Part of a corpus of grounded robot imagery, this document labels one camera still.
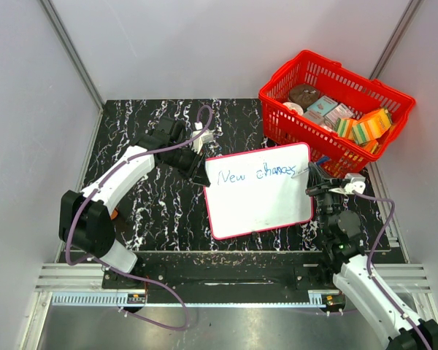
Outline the white blue whiteboard marker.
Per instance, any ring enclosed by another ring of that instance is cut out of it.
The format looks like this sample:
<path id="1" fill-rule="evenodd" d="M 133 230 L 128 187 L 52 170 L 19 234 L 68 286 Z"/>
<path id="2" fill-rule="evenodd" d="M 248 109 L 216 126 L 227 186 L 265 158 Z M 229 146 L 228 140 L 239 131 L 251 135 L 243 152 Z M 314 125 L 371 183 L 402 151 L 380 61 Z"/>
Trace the white blue whiteboard marker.
<path id="1" fill-rule="evenodd" d="M 330 159 L 329 156 L 325 155 L 315 162 L 309 162 L 306 168 L 297 171 L 291 178 L 295 179 L 302 174 L 308 173 L 310 179 L 328 179 L 330 175 L 323 169 L 323 165 L 329 162 Z"/>

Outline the pink framed whiteboard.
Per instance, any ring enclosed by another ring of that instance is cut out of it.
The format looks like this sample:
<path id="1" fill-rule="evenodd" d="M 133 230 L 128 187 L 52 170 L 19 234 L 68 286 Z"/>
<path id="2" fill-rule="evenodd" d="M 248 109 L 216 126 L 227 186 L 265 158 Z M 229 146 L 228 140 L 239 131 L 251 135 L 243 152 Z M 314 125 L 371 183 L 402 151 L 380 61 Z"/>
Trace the pink framed whiteboard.
<path id="1" fill-rule="evenodd" d="M 206 160 L 210 185 L 204 195 L 212 237 L 224 240 L 309 222 L 309 161 L 305 143 Z"/>

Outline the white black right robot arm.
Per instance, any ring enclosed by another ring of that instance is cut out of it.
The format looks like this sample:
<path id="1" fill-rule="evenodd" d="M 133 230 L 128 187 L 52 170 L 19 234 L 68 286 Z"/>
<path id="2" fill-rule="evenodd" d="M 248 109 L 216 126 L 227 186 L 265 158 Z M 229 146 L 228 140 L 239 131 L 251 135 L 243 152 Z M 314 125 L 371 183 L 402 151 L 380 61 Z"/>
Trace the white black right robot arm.
<path id="1" fill-rule="evenodd" d="M 438 349 L 438 323 L 422 319 L 384 282 L 372 263 L 374 251 L 367 252 L 360 242 L 360 215 L 344 207 L 349 195 L 375 199 L 364 193 L 365 178 L 334 178 L 313 162 L 307 172 L 305 192 L 316 201 L 318 247 L 324 254 L 317 272 L 320 285 L 346 295 L 385 349 Z"/>

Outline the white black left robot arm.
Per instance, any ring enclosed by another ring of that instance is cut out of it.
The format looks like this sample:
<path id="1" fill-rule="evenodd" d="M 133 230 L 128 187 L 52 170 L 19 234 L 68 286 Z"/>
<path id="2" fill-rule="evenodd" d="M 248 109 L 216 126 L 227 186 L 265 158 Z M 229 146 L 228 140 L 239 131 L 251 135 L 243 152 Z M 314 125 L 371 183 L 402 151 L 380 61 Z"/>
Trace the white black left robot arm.
<path id="1" fill-rule="evenodd" d="M 188 141 L 183 121 L 161 118 L 93 184 L 80 192 L 67 191 L 61 199 L 59 238 L 119 270 L 118 280 L 126 287 L 138 287 L 144 272 L 137 266 L 137 256 L 116 239 L 111 216 L 129 190 L 160 164 L 175 168 L 195 184 L 210 185 L 202 147 L 214 137 L 200 122 L 195 126 Z"/>

